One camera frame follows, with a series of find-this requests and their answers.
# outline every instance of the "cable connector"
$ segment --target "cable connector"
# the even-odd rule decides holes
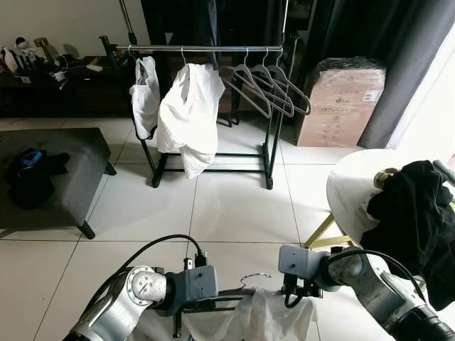
[[[190,270],[193,268],[193,260],[191,258],[185,258],[183,260],[183,269]]]
[[[199,266],[206,266],[208,264],[207,262],[207,251],[204,252],[198,252],[197,254],[194,255],[194,265],[196,268]]]

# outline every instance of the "cardboard box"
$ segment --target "cardboard box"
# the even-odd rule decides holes
[[[309,73],[311,113],[296,125],[297,146],[353,147],[375,109],[385,68],[363,57],[329,58]]]

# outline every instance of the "white cloth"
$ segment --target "white cloth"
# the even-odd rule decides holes
[[[183,322],[197,341],[304,341],[312,321],[317,321],[317,311],[310,298],[289,309],[280,292],[261,288],[256,288],[253,296],[244,297],[229,315],[183,315]]]
[[[136,84],[129,88],[133,106],[134,125],[140,139],[150,137],[158,122],[159,84],[155,59],[144,57],[136,60]]]
[[[182,340],[304,341],[310,323],[316,322],[318,315],[312,298],[302,298],[289,309],[280,292],[256,288],[256,293],[245,296],[234,311],[183,314],[182,318]],[[128,341],[172,341],[172,330],[172,318],[161,318],[154,310],[146,310]],[[188,338],[188,331],[193,339]]]
[[[156,144],[162,153],[180,149],[183,168],[194,178],[215,158],[218,148],[216,118],[225,90],[210,64],[186,64],[159,107]]]

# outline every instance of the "black clothing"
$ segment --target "black clothing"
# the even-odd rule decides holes
[[[41,153],[41,157],[31,165],[24,164],[23,158]],[[46,151],[27,149],[15,157],[5,175],[11,186],[8,195],[16,205],[25,210],[33,210],[45,202],[55,190],[50,181],[51,175],[65,174],[65,164],[70,159],[67,153],[48,156]]]
[[[444,181],[429,161],[403,167],[370,200],[368,213],[380,222],[361,240],[365,249],[388,254],[422,275],[437,310],[455,300],[455,212]]]

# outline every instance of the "ottoman leg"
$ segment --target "ottoman leg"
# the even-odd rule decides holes
[[[77,227],[88,239],[95,238],[95,233],[93,232],[90,225],[84,220],[84,223],[81,226]]]
[[[105,174],[107,175],[116,175],[117,171],[112,167],[111,163],[108,162],[105,169]]]

